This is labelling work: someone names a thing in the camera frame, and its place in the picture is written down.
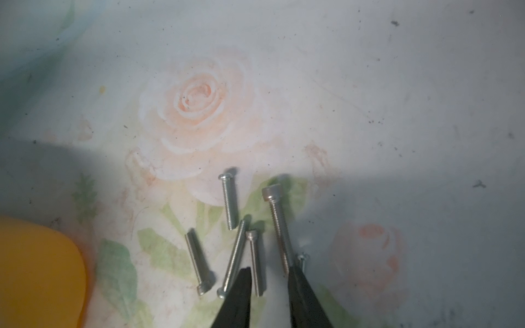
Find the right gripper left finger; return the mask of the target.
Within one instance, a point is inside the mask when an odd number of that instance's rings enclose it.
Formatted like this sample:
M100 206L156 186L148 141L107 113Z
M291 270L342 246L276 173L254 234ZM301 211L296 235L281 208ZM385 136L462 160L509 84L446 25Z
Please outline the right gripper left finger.
M252 270L239 271L211 328L249 328L252 295Z

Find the long silver socket screw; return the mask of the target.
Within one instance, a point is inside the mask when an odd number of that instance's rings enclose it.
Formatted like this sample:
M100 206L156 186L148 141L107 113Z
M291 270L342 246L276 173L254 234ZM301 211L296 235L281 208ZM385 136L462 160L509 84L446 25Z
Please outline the long silver socket screw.
M281 184L272 184L262 189L262 198L269 203L273 225L276 231L280 258L285 276L289 275L290 268L295 265L295 254L288 233L284 208L282 205L283 190Z

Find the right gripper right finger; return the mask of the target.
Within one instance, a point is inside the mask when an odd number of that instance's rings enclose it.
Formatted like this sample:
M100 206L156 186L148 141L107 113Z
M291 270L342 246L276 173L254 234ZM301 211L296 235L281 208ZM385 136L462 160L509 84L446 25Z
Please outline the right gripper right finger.
M333 327L298 266L289 268L288 299L292 328Z

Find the yellow plastic storage tray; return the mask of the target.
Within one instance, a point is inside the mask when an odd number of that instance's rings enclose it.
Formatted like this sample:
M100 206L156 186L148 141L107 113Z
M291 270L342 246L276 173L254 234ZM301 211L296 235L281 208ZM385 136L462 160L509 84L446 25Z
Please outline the yellow plastic storage tray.
M87 281L83 256L67 236L1 217L2 327L80 327Z

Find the small silver screw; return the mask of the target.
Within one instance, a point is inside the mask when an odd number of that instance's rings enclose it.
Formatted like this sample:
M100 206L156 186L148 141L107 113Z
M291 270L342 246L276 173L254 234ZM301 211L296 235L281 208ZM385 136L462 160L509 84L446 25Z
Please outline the small silver screw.
M310 258L309 255L306 254L306 253L301 253L301 254L297 255L297 261L298 261L299 267L300 267L300 269L302 270L303 273L306 271L306 264L307 264L309 258Z

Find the silver screw round head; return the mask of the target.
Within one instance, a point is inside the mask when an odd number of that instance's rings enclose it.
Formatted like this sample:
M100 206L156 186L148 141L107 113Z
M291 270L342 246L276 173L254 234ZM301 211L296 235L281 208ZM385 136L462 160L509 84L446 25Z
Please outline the silver screw round head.
M237 199L235 195L234 176L224 172L218 176L224 196L224 209L226 212L226 225L229 230L234 230L238 222Z

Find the silver screw diagonal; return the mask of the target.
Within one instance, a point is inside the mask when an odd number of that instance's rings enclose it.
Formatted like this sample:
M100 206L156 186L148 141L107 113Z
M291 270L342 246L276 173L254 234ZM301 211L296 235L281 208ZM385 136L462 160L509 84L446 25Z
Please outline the silver screw diagonal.
M220 299L226 298L237 276L246 243L247 226L248 222L246 219L242 219L239 222L235 243L232 249L230 260L228 262L224 281L222 286L217 289L217 296Z

